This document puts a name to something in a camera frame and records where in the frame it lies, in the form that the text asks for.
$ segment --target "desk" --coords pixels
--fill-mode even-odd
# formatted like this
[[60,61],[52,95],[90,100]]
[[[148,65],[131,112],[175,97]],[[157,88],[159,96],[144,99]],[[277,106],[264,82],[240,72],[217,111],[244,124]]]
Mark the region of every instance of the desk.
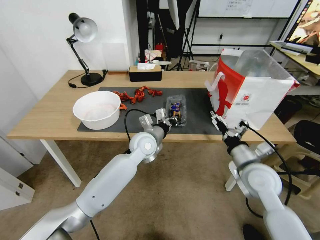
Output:
[[[284,61],[281,65],[285,67],[289,60],[296,63],[299,67],[301,67],[305,72],[312,74],[316,79],[318,79],[318,84],[320,80],[320,66],[315,63],[306,62],[306,56],[304,54],[300,54],[298,56],[281,52],[281,46],[274,42],[270,42],[270,45],[273,46],[279,53],[286,57],[287,61]],[[289,95],[319,95],[320,86],[306,86],[301,85],[297,89],[291,91]]]
[[[12,129],[8,138],[40,139],[49,153],[59,164],[72,183],[79,187],[81,180],[75,173],[54,140],[100,140],[128,141],[126,133],[116,132],[78,132],[80,120],[73,116],[72,107],[81,96],[97,91],[100,87],[171,87],[204,88],[204,82],[213,78],[213,72],[163,72],[158,82],[130,82],[129,75],[107,75],[105,80],[89,88],[70,88],[68,80],[81,74],[80,70],[69,70],[33,107],[33,109]],[[80,85],[80,78],[73,80]],[[280,120],[272,114],[259,132],[275,144],[294,143],[295,139]],[[262,142],[256,134],[247,131],[243,141]],[[222,142],[221,135],[168,134],[168,142]]]

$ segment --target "cabinet door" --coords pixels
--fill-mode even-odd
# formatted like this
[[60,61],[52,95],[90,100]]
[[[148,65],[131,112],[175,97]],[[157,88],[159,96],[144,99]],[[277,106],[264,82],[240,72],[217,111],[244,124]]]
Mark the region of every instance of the cabinet door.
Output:
[[0,136],[0,168],[17,177],[33,165]]
[[23,76],[0,46],[0,136],[32,163],[40,163],[45,148],[39,140],[8,139],[6,135],[37,103]]

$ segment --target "desk lamp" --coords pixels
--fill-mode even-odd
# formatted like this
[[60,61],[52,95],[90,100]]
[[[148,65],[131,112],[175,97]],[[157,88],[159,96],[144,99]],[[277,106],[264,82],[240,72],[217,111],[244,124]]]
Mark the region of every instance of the desk lamp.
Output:
[[89,73],[89,67],[82,60],[76,50],[73,47],[73,44],[77,41],[80,42],[90,42],[92,41],[98,31],[97,24],[90,18],[81,18],[76,13],[69,14],[69,21],[73,24],[73,35],[67,38],[67,42],[73,50],[74,54],[77,56],[79,63],[83,67],[86,75],[81,78],[81,83],[86,86],[93,86],[102,82],[103,78],[99,73]]

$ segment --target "tissue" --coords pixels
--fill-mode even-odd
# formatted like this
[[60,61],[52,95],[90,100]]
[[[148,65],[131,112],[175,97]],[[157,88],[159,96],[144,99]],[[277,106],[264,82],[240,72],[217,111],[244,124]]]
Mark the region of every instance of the tissue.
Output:
[[152,63],[138,63],[138,70],[150,70],[154,69],[156,65]]

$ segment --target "bag handle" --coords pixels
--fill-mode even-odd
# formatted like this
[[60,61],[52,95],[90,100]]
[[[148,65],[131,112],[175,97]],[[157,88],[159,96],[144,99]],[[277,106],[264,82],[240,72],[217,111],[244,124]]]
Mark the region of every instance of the bag handle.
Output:
[[222,79],[224,81],[226,75],[223,72],[219,72],[215,78],[215,80],[210,84],[209,81],[205,81],[204,85],[206,86],[207,90],[209,92],[215,90],[215,88],[218,85],[218,82],[220,81],[220,79]]

